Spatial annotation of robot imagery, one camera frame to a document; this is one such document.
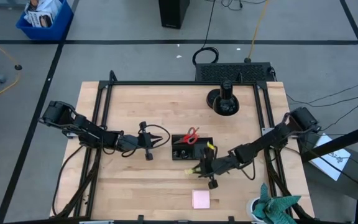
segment box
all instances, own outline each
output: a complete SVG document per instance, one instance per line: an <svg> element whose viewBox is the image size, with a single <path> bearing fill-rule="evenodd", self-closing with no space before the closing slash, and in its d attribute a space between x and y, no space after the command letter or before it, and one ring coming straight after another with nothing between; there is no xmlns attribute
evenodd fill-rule
<svg viewBox="0 0 358 224"><path fill-rule="evenodd" d="M24 12L19 21L17 21L16 27L21 29L32 40L61 40L67 25L73 19L73 11L68 5L67 0L60 0L60 2L62 6L51 27L32 27L32 24L29 24L24 19Z"/></svg>

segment black computer tower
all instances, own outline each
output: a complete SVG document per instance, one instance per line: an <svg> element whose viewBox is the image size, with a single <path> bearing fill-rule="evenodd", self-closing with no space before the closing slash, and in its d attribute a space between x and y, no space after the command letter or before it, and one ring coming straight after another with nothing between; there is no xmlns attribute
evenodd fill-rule
<svg viewBox="0 0 358 224"><path fill-rule="evenodd" d="M190 0L158 0L161 25L180 29Z"/></svg>

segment sticky note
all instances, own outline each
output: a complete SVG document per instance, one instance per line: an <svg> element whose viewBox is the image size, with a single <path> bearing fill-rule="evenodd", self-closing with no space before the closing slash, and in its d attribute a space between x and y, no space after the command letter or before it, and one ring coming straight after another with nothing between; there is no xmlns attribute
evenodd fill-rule
<svg viewBox="0 0 358 224"><path fill-rule="evenodd" d="M193 208L209 208L209 190L193 190Z"/></svg>

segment wooden table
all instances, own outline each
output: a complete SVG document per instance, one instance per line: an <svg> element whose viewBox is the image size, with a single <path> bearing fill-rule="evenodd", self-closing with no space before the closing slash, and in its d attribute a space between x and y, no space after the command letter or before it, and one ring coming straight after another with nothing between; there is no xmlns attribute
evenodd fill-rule
<svg viewBox="0 0 358 224"><path fill-rule="evenodd" d="M84 82L81 87L76 110L91 119L98 82ZM201 137L213 137L219 147L218 156L260 137L260 128L251 86L235 86L234 94L240 110L233 116L220 116L206 104L206 95L216 86L113 86L107 126L109 130L124 130L137 135L139 123L158 124L171 134L183 134L190 126L200 127ZM282 120L288 111L283 83L268 83L268 92L275 122ZM263 94L260 91L262 106ZM267 115L264 109L266 126ZM101 121L103 103L98 117ZM150 128L153 134L166 137L162 130ZM296 149L294 140L288 147ZM78 148L78 140L68 140L65 159ZM78 188L85 150L78 153L66 166L62 174L56 199L56 208L61 211ZM259 196L262 183L268 185L264 154L255 158L256 178L251 181L239 170L216 176L219 187L211 190L211 208L193 210L193 189L208 189L208 179L197 175L186 175L184 169L195 166L197 161L172 161L171 145L153 149L154 160L146 161L144 150L138 150L129 158L103 154L99 168L98 183L93 204L92 219L136 220L144 215L145 220L251 220L246 213L246 203ZM289 191L301 195L299 204L314 216L309 190L299 154L291 150L282 151L282 161ZM252 166L244 169L252 175ZM87 194L83 204L87 203Z"/></svg>

